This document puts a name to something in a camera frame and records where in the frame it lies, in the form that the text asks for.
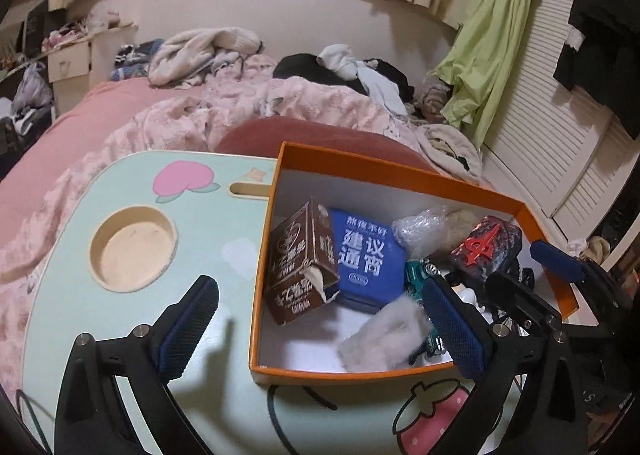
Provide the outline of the cream fleece blanket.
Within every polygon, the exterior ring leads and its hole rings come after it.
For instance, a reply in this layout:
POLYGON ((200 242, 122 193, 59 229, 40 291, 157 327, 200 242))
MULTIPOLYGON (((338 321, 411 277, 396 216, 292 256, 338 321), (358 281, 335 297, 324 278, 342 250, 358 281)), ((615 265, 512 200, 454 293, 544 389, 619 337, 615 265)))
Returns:
POLYGON ((261 47, 262 40, 254 31, 239 27, 186 30, 158 48, 149 64, 148 79, 153 86, 166 86, 191 76, 220 50, 253 55, 261 47))

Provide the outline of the lime green hanging garment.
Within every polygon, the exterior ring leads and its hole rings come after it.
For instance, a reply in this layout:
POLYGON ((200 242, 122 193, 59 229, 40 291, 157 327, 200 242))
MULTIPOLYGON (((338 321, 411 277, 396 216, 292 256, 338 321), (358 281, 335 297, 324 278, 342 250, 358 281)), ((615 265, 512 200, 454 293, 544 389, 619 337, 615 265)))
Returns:
POLYGON ((434 75, 452 88, 442 115, 475 147, 485 141, 524 37, 533 0, 470 0, 434 75))

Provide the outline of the dark red cushion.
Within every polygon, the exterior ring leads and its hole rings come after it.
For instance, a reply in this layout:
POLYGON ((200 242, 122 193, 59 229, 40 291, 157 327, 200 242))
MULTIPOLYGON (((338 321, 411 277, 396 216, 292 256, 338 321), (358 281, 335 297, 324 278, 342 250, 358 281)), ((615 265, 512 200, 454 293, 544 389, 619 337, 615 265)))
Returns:
POLYGON ((436 172, 417 152, 386 136, 283 117, 255 119, 237 126, 221 139, 214 152, 277 158, 284 142, 318 146, 337 152, 352 152, 427 172, 436 172))

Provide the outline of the blue tin box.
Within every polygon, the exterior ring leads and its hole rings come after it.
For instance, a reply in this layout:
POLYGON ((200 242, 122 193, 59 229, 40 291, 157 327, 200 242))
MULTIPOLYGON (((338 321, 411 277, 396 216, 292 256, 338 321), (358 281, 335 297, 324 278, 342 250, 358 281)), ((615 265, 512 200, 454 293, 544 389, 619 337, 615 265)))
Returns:
POLYGON ((336 244, 336 301, 375 314, 404 292, 407 253, 392 229, 337 208, 329 215, 336 244))

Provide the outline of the penguin figurine keychain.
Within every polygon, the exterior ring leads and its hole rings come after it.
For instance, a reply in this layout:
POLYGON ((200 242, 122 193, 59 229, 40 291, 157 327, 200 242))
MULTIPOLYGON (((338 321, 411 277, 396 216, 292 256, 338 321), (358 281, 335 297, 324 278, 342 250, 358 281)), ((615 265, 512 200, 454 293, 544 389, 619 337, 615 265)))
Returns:
POLYGON ((463 303, 472 305, 472 307, 480 313, 481 316, 483 316, 483 319, 485 319, 488 324, 491 324, 494 321, 491 311, 489 311, 485 305, 481 305, 480 302, 478 302, 473 289, 463 285, 457 285, 457 287, 454 287, 454 292, 457 293, 457 296, 463 303))

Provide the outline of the beige fluffy scrunchie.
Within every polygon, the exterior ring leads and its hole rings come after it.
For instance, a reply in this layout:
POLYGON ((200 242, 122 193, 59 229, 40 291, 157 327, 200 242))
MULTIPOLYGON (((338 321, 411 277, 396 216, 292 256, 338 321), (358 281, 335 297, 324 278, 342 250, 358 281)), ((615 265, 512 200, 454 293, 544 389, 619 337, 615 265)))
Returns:
POLYGON ((474 227, 480 222, 480 218, 472 211, 459 209, 449 212, 445 216, 444 240, 440 250, 451 250, 460 245, 467 238, 474 227))

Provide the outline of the dark pouch red emblem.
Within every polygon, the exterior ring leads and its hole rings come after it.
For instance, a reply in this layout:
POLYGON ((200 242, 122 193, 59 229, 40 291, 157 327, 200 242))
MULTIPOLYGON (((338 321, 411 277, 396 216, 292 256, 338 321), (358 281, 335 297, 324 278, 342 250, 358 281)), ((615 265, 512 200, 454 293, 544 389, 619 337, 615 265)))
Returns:
POLYGON ((521 229, 496 216, 487 215, 451 251, 449 259, 471 279, 485 282, 496 272, 520 276, 518 255, 521 250, 521 229))

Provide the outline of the clear plastic wrap ball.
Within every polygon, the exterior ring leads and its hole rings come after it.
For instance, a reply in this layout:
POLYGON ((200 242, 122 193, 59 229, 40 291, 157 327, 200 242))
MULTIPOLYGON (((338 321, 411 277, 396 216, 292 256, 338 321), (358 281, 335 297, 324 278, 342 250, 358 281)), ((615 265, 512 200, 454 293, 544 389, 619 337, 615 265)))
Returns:
POLYGON ((431 207, 416 215, 397 219, 392 223, 392 231, 409 260, 428 257, 446 241, 446 210, 431 207))

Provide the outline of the white fluffy scrunchie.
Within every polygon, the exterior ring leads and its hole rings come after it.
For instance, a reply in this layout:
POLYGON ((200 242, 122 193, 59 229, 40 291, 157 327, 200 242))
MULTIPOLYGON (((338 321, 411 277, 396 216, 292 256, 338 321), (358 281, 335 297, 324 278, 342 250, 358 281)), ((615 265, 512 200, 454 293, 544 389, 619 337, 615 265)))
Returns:
POLYGON ((380 373, 409 365, 433 324, 421 303, 402 295, 340 343, 337 355, 348 373, 380 373))

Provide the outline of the beige garment on bed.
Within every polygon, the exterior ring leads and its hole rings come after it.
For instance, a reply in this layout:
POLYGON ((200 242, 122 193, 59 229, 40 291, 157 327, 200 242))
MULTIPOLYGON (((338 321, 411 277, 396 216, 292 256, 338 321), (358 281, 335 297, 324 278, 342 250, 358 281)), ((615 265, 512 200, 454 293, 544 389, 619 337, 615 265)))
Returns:
POLYGON ((416 138, 426 157, 439 170, 466 183, 482 183, 482 155, 454 126, 426 124, 416 130, 416 138))

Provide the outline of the green toy car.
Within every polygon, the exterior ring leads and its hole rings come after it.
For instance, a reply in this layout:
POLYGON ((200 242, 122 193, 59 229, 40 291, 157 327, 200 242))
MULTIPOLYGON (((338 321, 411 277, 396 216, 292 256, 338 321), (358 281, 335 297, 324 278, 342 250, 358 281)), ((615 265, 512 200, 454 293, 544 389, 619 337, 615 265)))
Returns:
MULTIPOLYGON (((423 287, 432 274, 438 274, 438 270, 431 263, 423 260, 410 260, 406 263, 405 293, 414 301, 418 302, 419 305, 422 305, 423 287)), ((437 329, 431 321, 428 321, 428 323, 431 325, 431 329, 426 338, 408 357, 410 366, 413 366, 420 357, 430 359, 431 357, 439 357, 439 355, 446 353, 446 348, 442 343, 442 338, 439 336, 437 329)))

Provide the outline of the black hanging garment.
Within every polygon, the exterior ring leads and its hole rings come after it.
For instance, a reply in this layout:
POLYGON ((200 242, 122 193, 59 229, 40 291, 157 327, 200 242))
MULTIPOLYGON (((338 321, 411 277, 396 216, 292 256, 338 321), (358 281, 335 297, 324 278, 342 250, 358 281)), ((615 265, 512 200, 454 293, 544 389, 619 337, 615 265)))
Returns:
POLYGON ((553 74, 568 91, 584 90, 639 137, 639 19, 626 0, 574 0, 553 74))

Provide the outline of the white clothing pile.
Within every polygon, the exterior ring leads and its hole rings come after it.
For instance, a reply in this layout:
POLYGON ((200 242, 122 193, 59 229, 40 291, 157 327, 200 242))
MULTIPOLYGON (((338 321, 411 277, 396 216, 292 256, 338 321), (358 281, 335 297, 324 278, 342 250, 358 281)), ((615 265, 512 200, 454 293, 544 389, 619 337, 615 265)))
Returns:
POLYGON ((356 59, 349 45, 337 43, 326 46, 317 56, 317 62, 344 81, 358 80, 372 100, 390 114, 396 117, 409 116, 406 104, 401 100, 398 85, 362 60, 356 59))

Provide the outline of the black clothing pile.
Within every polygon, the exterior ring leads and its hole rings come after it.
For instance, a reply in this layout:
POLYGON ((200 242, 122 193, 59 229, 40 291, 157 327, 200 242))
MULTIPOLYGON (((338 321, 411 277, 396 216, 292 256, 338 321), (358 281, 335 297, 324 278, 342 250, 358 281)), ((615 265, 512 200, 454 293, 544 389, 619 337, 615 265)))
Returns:
MULTIPOLYGON (((372 65, 374 62, 378 63, 374 67, 374 70, 398 86, 401 100, 404 103, 412 102, 414 88, 409 84, 407 77, 395 66, 385 62, 385 60, 379 58, 366 60, 367 65, 372 65)), ((338 77, 335 72, 319 65, 317 56, 314 54, 294 54, 282 58, 276 68, 273 69, 272 77, 274 79, 301 77, 307 81, 324 85, 348 86, 359 94, 368 95, 366 89, 364 89, 364 86, 358 79, 344 80, 338 77)))

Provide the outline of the brown milk carton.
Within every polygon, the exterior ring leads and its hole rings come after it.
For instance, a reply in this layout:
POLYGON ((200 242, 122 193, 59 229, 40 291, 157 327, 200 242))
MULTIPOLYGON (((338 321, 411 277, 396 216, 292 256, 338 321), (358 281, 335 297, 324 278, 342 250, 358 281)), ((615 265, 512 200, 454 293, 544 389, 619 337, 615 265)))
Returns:
POLYGON ((339 280, 329 211, 310 198, 270 233, 265 304, 282 326, 333 301, 339 280))

